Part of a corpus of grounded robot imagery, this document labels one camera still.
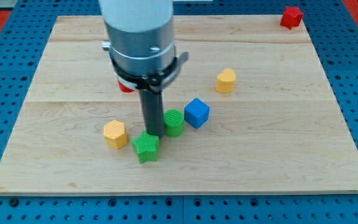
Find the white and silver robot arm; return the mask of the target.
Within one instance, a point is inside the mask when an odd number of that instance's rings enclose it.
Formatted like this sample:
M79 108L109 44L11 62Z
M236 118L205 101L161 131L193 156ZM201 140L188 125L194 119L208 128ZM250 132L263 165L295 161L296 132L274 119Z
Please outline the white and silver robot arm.
M137 90L148 134L165 134L162 91L177 77L188 52L177 55L173 2L99 0L117 80Z

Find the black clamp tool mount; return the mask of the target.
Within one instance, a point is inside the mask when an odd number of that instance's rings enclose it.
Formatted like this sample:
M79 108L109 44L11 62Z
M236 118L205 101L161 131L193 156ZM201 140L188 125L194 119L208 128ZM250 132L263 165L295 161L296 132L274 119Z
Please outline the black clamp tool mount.
M178 76L182 65L188 60L189 52L183 52L179 57L175 57L173 62L165 69L151 75L132 75L123 71L111 58L112 65L117 80L125 87L132 90L148 90L153 93L160 93L169 86Z

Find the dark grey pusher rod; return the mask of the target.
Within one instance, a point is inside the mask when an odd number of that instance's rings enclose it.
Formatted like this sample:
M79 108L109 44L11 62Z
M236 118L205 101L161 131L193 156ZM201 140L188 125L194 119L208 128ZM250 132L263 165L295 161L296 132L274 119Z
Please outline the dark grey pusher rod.
M160 138L163 137L165 128L161 92L154 93L150 90L140 90L139 96L147 133Z

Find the red block behind arm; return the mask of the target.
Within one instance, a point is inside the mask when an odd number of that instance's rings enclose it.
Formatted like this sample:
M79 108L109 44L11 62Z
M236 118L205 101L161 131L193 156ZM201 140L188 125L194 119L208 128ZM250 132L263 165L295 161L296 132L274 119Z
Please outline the red block behind arm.
M131 93L133 92L134 90L125 86L123 83L121 83L120 81L118 81L118 86L119 86L119 89L124 92L124 93Z

